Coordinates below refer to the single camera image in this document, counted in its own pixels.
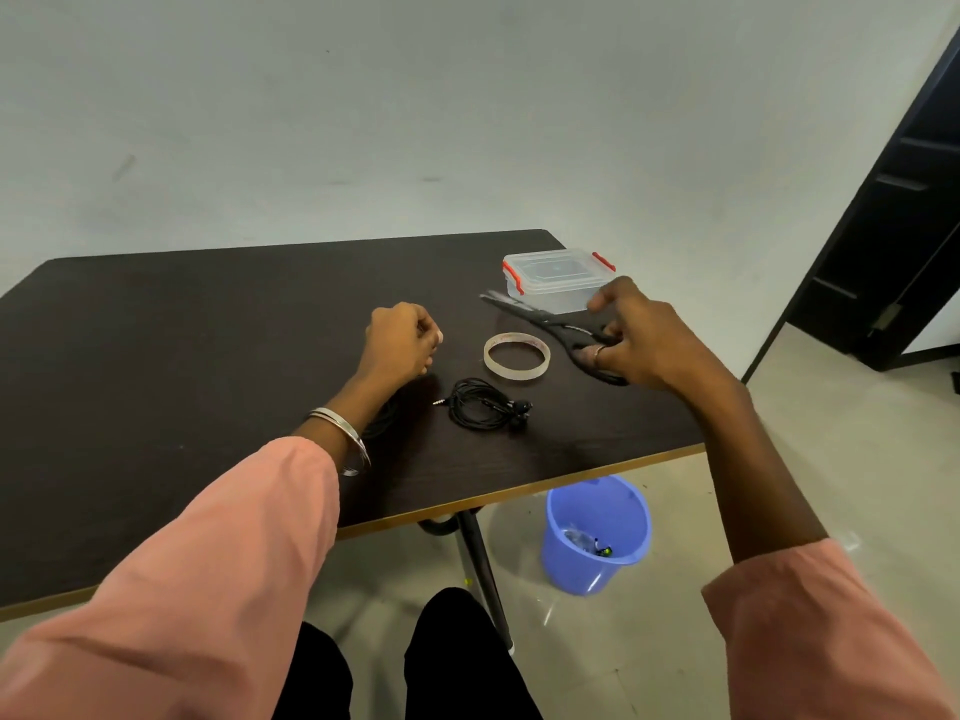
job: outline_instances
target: gray floor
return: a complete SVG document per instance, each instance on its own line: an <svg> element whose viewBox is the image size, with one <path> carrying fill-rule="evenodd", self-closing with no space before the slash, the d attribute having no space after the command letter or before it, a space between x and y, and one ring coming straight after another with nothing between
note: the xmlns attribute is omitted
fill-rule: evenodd
<svg viewBox="0 0 960 720"><path fill-rule="evenodd" d="M750 390L829 531L956 691L960 396L951 368L878 374L788 326ZM479 513L515 660L548 718L726 717L723 642L699 595L730 563L706 459L626 476L650 504L653 546L588 599L559 592L540 567L545 496ZM354 717L402 718L403 652L419 611L465 580L456 538L416 526L334 547L307 619L349 660ZM0 625L0 648L30 623ZM451 637L442 650L464 648Z"/></svg>

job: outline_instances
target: plastic lid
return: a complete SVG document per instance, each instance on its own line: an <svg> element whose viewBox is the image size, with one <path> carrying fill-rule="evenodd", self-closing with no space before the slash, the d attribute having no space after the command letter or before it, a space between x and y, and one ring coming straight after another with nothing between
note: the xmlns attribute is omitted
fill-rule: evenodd
<svg viewBox="0 0 960 720"><path fill-rule="evenodd" d="M600 288L614 279L615 268L597 253L582 249L522 252L503 258L503 269L524 295Z"/></svg>

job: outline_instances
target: tape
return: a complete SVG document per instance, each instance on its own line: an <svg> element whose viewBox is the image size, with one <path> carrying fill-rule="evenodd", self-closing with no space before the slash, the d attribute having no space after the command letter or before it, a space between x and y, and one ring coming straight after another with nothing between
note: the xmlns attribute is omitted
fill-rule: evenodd
<svg viewBox="0 0 960 720"><path fill-rule="evenodd" d="M490 355L491 350L500 346L500 344L527 344L532 346L543 354L543 363L536 368L527 368L522 371L507 368L494 361L494 357ZM528 333L498 333L483 344L483 363L497 376L502 376L511 381L530 381L530 379L536 379L546 373L547 367L550 366L550 346Z"/></svg>

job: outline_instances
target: hand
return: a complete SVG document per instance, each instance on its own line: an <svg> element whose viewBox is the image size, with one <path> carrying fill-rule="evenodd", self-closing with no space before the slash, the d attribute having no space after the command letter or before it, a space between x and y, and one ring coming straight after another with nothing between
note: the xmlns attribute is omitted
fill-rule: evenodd
<svg viewBox="0 0 960 720"><path fill-rule="evenodd" d="M629 277L599 289L586 307L613 303L617 318L604 329L622 337L617 345L587 346L578 358L588 366L623 376L631 384L679 391L691 375L726 368L684 323L673 306L644 295Z"/></svg>
<svg viewBox="0 0 960 720"><path fill-rule="evenodd" d="M392 308L377 308L366 326L366 346L357 377L375 382L392 394L426 374L433 364L434 351L443 341L444 334L424 306L397 303Z"/></svg>

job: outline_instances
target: pink sleeve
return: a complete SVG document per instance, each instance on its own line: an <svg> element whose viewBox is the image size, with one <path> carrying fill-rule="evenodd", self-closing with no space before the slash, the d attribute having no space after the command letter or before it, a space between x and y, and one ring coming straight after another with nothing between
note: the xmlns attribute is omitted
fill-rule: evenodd
<svg viewBox="0 0 960 720"><path fill-rule="evenodd" d="M738 563L703 589L732 720L953 718L910 633L833 540Z"/></svg>
<svg viewBox="0 0 960 720"><path fill-rule="evenodd" d="M10 647L0 717L269 718L339 514L327 452L270 442Z"/></svg>

